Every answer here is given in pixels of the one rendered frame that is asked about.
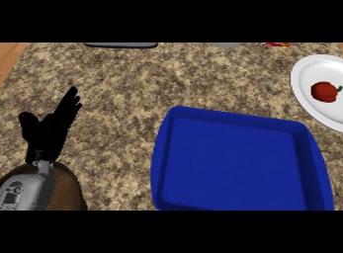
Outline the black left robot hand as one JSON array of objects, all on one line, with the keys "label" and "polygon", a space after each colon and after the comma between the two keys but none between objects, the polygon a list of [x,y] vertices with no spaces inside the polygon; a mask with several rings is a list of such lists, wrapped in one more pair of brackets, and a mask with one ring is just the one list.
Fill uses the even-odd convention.
[{"label": "black left robot hand", "polygon": [[54,162],[62,150],[68,129],[81,108],[77,88],[69,87],[54,111],[41,120],[29,112],[19,114],[22,137],[28,142],[25,162]]}]

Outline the blue tray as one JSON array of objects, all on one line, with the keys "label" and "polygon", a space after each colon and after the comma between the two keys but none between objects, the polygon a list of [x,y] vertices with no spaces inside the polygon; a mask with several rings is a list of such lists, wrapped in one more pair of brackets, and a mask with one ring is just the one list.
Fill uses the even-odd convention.
[{"label": "blue tray", "polygon": [[154,147],[151,190],[162,211],[331,211],[331,183],[307,127],[174,106]]}]

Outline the white plate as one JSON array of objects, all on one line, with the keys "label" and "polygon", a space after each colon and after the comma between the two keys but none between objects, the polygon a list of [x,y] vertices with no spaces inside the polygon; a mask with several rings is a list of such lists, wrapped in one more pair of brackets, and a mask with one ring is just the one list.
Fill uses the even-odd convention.
[{"label": "white plate", "polygon": [[[328,82],[340,89],[331,103],[315,100],[310,87]],[[331,129],[343,132],[343,58],[315,54],[303,57],[293,65],[288,83],[295,100],[309,115]]]}]

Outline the red bell pepper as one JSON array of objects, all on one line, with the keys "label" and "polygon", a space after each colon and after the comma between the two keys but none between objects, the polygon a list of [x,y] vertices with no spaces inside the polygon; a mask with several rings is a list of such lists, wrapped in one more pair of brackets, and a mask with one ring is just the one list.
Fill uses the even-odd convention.
[{"label": "red bell pepper", "polygon": [[332,103],[337,100],[337,94],[341,90],[343,87],[335,87],[329,82],[316,82],[310,86],[310,96],[319,102]]}]

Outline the dark grey flat object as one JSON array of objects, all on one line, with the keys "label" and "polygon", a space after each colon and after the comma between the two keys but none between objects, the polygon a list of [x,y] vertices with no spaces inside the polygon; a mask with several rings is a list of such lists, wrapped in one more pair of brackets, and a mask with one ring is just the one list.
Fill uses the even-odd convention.
[{"label": "dark grey flat object", "polygon": [[84,42],[86,46],[103,48],[155,48],[156,42]]}]

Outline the grey round object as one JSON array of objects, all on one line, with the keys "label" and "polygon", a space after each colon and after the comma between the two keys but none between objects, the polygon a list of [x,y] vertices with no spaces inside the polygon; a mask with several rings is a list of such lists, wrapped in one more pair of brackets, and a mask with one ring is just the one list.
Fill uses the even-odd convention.
[{"label": "grey round object", "polygon": [[220,48],[232,48],[241,45],[241,42],[213,42],[213,45],[216,45]]}]

